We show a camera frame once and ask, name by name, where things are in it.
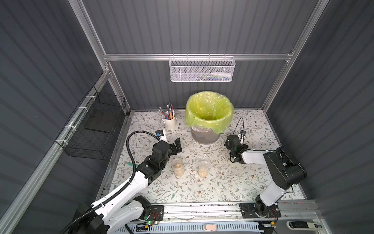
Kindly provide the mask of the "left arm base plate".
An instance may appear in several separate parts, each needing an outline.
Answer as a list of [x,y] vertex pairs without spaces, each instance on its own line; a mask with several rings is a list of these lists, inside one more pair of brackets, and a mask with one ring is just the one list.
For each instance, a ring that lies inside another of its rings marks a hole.
[[139,221],[162,221],[164,219],[164,205],[151,205],[144,208]]

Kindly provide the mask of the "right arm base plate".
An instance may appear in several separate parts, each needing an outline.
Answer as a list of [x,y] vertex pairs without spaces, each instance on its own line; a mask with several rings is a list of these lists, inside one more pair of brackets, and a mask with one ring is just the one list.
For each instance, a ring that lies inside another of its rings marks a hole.
[[276,204],[267,207],[260,202],[240,203],[239,209],[243,218],[280,218],[281,213]]

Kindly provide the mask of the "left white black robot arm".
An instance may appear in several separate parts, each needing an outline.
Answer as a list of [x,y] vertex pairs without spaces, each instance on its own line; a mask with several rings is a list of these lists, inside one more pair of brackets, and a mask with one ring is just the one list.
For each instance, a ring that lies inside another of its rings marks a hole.
[[72,224],[64,228],[65,234],[112,234],[129,222],[146,219],[151,203],[138,193],[155,181],[165,169],[170,156],[182,152],[181,140],[173,144],[159,140],[152,154],[136,166],[131,177],[100,200],[91,205],[80,205]]

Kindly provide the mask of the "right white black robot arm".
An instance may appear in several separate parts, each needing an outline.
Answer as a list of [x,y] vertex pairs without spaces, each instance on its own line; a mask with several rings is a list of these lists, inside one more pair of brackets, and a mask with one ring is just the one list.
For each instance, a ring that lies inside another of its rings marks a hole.
[[255,199],[252,211],[266,217],[277,210],[278,201],[289,189],[307,177],[307,172],[295,156],[285,147],[275,150],[250,150],[243,143],[242,135],[229,135],[224,146],[228,149],[231,163],[260,164],[268,168],[272,180]]

